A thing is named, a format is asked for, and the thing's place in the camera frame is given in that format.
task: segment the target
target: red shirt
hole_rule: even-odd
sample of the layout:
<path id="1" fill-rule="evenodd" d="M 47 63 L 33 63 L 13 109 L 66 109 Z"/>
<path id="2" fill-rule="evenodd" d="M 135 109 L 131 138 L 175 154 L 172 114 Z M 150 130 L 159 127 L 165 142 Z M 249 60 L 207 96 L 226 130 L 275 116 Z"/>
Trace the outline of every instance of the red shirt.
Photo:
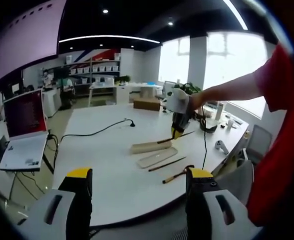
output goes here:
<path id="1" fill-rule="evenodd" d="M 279 205 L 294 175 L 294 66 L 278 45 L 254 75 L 270 111 L 287 110 L 276 141 L 256 167 L 247 204 L 251 221 L 264 226 L 281 211 Z"/>

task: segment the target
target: laptop screen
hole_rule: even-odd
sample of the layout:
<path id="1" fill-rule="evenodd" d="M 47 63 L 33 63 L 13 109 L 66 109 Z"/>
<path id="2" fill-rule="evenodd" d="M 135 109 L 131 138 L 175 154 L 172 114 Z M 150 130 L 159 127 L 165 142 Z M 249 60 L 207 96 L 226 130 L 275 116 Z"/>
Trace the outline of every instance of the laptop screen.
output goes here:
<path id="1" fill-rule="evenodd" d="M 5 101 L 4 112 L 10 138 L 47 131 L 40 89 Z"/>

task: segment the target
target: game controller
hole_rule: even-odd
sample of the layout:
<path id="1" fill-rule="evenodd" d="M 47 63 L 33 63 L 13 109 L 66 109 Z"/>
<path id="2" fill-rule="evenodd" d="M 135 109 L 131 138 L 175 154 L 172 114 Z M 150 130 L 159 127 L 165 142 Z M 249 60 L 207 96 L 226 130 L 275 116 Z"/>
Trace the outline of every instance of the game controller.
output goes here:
<path id="1" fill-rule="evenodd" d="M 228 151 L 227 147 L 225 146 L 225 144 L 221 140 L 218 140 L 216 142 L 215 148 L 216 149 L 222 149 L 222 151 L 225 153 L 225 155 L 229 154 L 229 151 Z"/>

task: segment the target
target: red sleeve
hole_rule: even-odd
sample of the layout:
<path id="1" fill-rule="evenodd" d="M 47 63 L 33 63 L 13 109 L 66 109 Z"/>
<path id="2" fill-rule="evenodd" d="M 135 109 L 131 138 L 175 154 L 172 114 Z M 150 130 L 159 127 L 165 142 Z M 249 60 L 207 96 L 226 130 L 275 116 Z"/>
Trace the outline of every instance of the red sleeve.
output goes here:
<path id="1" fill-rule="evenodd" d="M 290 107 L 294 100 L 294 69 L 289 56 L 280 45 L 277 45 L 272 57 L 254 75 L 271 112 Z"/>

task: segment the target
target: computer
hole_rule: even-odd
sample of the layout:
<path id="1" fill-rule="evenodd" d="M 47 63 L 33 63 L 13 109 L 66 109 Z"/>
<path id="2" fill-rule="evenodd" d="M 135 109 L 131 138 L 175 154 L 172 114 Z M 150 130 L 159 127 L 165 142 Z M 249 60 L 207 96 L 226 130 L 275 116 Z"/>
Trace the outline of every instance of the computer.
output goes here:
<path id="1" fill-rule="evenodd" d="M 41 89 L 4 101 L 4 113 L 9 143 L 0 170 L 39 171 L 48 135 Z"/>

